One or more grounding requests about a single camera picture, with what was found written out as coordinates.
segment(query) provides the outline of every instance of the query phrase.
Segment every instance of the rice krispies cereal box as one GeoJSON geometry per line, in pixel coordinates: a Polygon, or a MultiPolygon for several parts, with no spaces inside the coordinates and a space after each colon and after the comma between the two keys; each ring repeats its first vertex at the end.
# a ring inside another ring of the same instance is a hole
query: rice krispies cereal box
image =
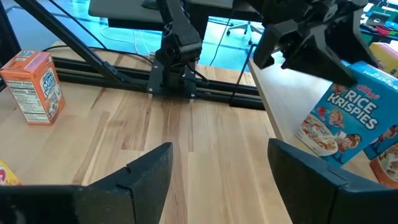
{"type": "Polygon", "coordinates": [[[0,74],[29,124],[54,123],[65,100],[49,53],[22,50],[0,74]]]}
{"type": "Polygon", "coordinates": [[[10,168],[0,159],[0,186],[20,184],[17,176],[15,176],[10,168]]]}
{"type": "Polygon", "coordinates": [[[398,125],[392,125],[382,135],[373,140],[363,150],[368,157],[372,160],[379,156],[382,152],[389,149],[392,145],[398,142],[398,125]]]}
{"type": "Polygon", "coordinates": [[[370,165],[381,184],[398,189],[398,142],[373,159],[370,165]]]}
{"type": "Polygon", "coordinates": [[[332,84],[296,136],[322,159],[341,166],[397,123],[398,79],[364,62],[348,66],[358,83],[332,84]]]}
{"type": "Polygon", "coordinates": [[[369,47],[377,60],[380,70],[398,77],[398,52],[389,44],[375,42],[369,47]]]}

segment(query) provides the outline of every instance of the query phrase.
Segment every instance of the wooden tabletop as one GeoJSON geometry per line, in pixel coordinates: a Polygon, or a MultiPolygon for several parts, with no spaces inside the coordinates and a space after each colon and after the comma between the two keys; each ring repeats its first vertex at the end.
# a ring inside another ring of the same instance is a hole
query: wooden tabletop
{"type": "MultiPolygon", "coordinates": [[[[112,64],[150,68],[127,55],[97,53],[112,64]]],[[[68,49],[52,54],[79,58],[68,49]]],[[[235,82],[239,75],[197,69],[216,80],[235,82]]],[[[249,73],[243,83],[254,85],[249,73]]],[[[265,111],[61,87],[66,106],[53,126],[27,125],[8,88],[0,92],[0,159],[22,184],[88,185],[171,141],[174,166],[161,223],[291,223],[267,161],[267,142],[275,135],[265,111]]]]}
{"type": "MultiPolygon", "coordinates": [[[[283,70],[280,68],[280,64],[260,70],[251,60],[249,68],[264,107],[268,112],[276,137],[315,155],[294,134],[325,94],[331,82],[289,69],[283,70]]],[[[360,152],[343,168],[377,182],[369,166],[369,159],[364,152],[360,152]]]]}

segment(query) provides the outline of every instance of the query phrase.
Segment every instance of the blue floor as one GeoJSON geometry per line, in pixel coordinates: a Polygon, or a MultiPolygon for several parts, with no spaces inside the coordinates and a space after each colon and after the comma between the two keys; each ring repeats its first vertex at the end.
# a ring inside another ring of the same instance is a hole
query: blue floor
{"type": "MultiPolygon", "coordinates": [[[[7,15],[23,49],[43,50],[59,40],[12,0],[2,0],[2,2],[4,7],[9,9],[7,15]]],[[[44,0],[39,0],[39,2],[60,20],[62,24],[67,26],[75,35],[84,41],[86,45],[100,47],[100,44],[97,43],[94,38],[87,34],[73,20],[65,16],[55,6],[51,5],[51,3],[44,0]]],[[[58,0],[57,3],[77,18],[109,49],[128,52],[138,51],[142,55],[148,55],[149,52],[155,52],[160,47],[160,32],[108,27],[107,19],[88,15],[89,1],[87,0],[58,0]]],[[[232,20],[232,22],[236,25],[245,23],[246,21],[232,20]]],[[[203,51],[199,61],[200,64],[210,64],[215,56],[217,45],[220,42],[225,27],[226,26],[222,24],[208,23],[206,36],[203,42],[203,51]]],[[[253,34],[253,42],[258,42],[260,37],[259,34],[253,34]]],[[[249,37],[244,35],[243,30],[232,30],[230,35],[224,35],[212,66],[241,70],[247,57],[246,51],[250,48],[248,42],[249,37]]]]}

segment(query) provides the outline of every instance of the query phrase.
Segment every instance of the chair leg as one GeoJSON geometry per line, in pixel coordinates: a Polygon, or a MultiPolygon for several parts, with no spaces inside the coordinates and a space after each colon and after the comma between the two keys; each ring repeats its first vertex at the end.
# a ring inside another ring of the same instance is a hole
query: chair leg
{"type": "Polygon", "coordinates": [[[247,24],[241,24],[241,25],[236,25],[229,27],[228,30],[233,30],[233,29],[247,29],[248,25],[247,24]]]}
{"type": "Polygon", "coordinates": [[[250,26],[250,29],[252,32],[256,32],[260,35],[262,35],[263,31],[259,30],[257,27],[254,27],[253,25],[250,26]]]}

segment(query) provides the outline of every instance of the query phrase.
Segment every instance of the office chair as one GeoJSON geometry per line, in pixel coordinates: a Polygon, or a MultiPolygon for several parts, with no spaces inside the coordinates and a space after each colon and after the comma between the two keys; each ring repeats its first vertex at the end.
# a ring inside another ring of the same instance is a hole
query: office chair
{"type": "Polygon", "coordinates": [[[244,35],[246,35],[247,32],[249,31],[249,35],[250,35],[249,45],[253,44],[252,37],[251,37],[251,32],[256,32],[256,33],[258,33],[260,35],[262,35],[262,33],[263,33],[263,31],[259,30],[257,27],[254,27],[250,23],[250,21],[248,21],[248,23],[246,23],[246,24],[241,24],[241,25],[236,25],[236,26],[229,27],[227,32],[226,32],[226,35],[230,35],[231,34],[231,30],[233,30],[233,29],[244,29],[244,35]]]}

